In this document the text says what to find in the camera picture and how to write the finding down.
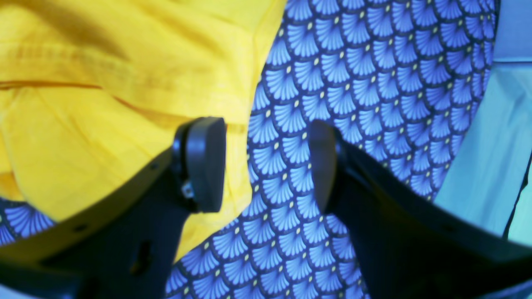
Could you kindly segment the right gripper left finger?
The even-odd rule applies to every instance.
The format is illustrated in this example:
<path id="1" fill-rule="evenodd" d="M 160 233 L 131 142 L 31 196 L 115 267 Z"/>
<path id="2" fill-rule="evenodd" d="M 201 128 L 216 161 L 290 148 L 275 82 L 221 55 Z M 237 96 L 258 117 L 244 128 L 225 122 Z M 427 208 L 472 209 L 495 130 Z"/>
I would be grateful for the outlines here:
<path id="1" fill-rule="evenodd" d="M 226 124 L 181 125 L 173 143 L 79 214 L 1 248 L 4 299 L 160 299 L 192 213 L 218 212 Z"/>

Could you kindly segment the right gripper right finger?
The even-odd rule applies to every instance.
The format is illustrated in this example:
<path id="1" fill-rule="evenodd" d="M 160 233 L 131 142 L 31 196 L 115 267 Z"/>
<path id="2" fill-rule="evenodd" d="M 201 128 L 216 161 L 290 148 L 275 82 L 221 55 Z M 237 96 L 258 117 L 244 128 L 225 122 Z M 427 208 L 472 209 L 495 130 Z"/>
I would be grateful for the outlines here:
<path id="1" fill-rule="evenodd" d="M 323 120 L 308 146 L 317 206 L 347 227 L 371 298 L 530 299 L 530 248 L 419 197 Z"/>

